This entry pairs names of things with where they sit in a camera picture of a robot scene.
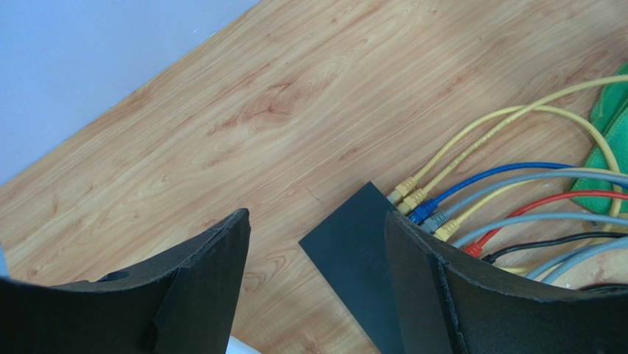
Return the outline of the black network switch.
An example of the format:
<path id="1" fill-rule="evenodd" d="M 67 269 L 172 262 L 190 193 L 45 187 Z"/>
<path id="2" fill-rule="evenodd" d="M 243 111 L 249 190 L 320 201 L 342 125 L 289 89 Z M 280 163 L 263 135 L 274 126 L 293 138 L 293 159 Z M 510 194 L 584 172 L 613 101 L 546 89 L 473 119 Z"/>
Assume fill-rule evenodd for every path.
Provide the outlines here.
<path id="1" fill-rule="evenodd" d="M 371 182 L 299 242 L 381 353 L 403 353 L 385 249 L 392 203 Z"/>

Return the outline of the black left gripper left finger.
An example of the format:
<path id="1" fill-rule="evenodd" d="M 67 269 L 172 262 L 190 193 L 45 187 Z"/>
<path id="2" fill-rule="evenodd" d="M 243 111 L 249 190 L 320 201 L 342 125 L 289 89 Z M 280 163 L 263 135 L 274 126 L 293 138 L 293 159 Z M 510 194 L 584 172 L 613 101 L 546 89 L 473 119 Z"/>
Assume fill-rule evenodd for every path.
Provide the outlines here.
<path id="1" fill-rule="evenodd" d="M 3 353 L 225 353 L 251 226 L 238 209 L 95 282 L 1 279 Z"/>

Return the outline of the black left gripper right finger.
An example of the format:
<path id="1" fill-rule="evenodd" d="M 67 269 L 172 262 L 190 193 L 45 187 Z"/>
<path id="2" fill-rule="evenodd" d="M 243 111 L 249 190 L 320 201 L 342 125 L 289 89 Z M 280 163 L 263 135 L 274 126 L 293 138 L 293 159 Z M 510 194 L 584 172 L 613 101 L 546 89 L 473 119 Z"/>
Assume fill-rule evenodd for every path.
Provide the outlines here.
<path id="1" fill-rule="evenodd" d="M 500 270 L 387 214 L 406 353 L 625 353 L 627 293 L 568 290 Z"/>

